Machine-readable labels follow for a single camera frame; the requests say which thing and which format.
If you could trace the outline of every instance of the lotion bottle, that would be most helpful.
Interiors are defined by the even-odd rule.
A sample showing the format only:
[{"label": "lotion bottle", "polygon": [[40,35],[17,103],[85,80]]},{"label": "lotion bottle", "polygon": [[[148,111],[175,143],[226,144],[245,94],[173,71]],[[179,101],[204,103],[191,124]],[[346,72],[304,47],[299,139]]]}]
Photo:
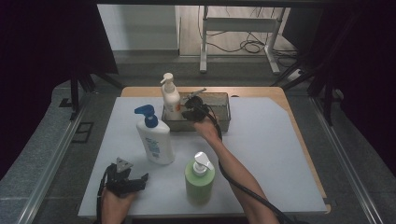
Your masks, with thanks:
[{"label": "lotion bottle", "polygon": [[210,199],[215,167],[204,152],[195,154],[184,171],[187,197],[191,203],[204,204]]},{"label": "lotion bottle", "polygon": [[171,73],[165,73],[161,83],[163,93],[163,106],[165,107],[165,118],[167,120],[181,120],[180,94],[173,83],[174,77]]},{"label": "lotion bottle", "polygon": [[170,129],[155,116],[152,105],[143,105],[134,110],[136,114],[143,114],[146,118],[136,124],[150,161],[158,164],[169,164],[175,160],[175,153],[171,146]]}]

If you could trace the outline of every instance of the gray basket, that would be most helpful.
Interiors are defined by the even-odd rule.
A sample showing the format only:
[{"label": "gray basket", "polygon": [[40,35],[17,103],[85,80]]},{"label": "gray basket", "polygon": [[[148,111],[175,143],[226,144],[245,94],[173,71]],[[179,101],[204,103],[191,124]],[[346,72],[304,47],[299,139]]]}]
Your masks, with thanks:
[{"label": "gray basket", "polygon": [[[183,100],[185,96],[190,94],[189,92],[180,92],[180,110],[181,112],[186,111],[184,104],[187,100]],[[203,100],[204,104],[209,105],[216,117],[218,117],[219,126],[222,132],[227,132],[230,126],[231,112],[230,102],[228,100],[227,92],[202,92],[199,97]],[[169,126],[171,132],[195,132],[195,129],[191,126],[191,121],[186,119],[182,120],[167,120],[165,118],[165,111],[163,108],[162,120]]]}]

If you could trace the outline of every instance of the white tabletop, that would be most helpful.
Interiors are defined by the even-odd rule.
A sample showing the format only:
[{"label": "white tabletop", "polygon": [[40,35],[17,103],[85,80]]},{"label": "white tabletop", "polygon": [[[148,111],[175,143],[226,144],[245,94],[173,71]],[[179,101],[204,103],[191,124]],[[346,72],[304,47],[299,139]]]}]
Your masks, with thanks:
[{"label": "white tabletop", "polygon": [[[152,104],[161,117],[163,98],[117,99],[78,215],[96,216],[99,182],[117,157],[134,164],[130,178],[149,173],[146,189],[129,210],[133,217],[242,215],[242,207],[219,171],[216,154],[197,133],[171,133],[176,152],[173,163],[159,165],[147,159],[135,127],[144,117],[134,113],[146,104]],[[326,213],[286,111],[265,97],[230,98],[230,108],[232,120],[229,131],[223,133],[223,142],[256,177],[268,200],[285,213]],[[212,197],[205,205],[189,203],[185,189],[184,168],[198,151],[205,152],[216,167]]]}]

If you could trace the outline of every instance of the wooden table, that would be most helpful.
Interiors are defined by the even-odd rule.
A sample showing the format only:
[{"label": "wooden table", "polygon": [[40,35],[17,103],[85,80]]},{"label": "wooden table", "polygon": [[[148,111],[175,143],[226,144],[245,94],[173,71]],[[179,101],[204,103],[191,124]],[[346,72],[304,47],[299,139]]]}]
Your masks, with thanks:
[{"label": "wooden table", "polygon": [[[201,90],[203,87],[177,87],[179,92],[192,92]],[[291,112],[289,102],[286,98],[285,92],[279,87],[206,87],[206,92],[227,92],[229,96],[239,97],[269,97],[283,109],[285,109],[290,117],[291,124],[300,141],[303,149],[306,161],[310,167],[312,176],[314,177],[320,194],[323,199],[326,199],[326,192],[320,182],[318,173],[315,169],[314,163],[312,162],[311,156],[306,148],[304,139],[300,133],[297,122]],[[127,87],[124,88],[121,97],[160,97],[162,96],[161,88],[159,87]],[[331,211],[331,206],[326,204],[328,213]]]}]

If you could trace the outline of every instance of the blue pump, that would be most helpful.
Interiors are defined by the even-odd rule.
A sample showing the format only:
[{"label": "blue pump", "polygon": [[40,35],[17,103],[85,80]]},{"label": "blue pump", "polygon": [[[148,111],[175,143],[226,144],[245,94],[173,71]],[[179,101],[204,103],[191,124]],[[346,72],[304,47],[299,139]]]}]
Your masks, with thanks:
[{"label": "blue pump", "polygon": [[145,118],[145,123],[148,128],[155,128],[158,125],[158,118],[155,116],[154,106],[142,105],[134,110],[136,114],[142,114]]}]

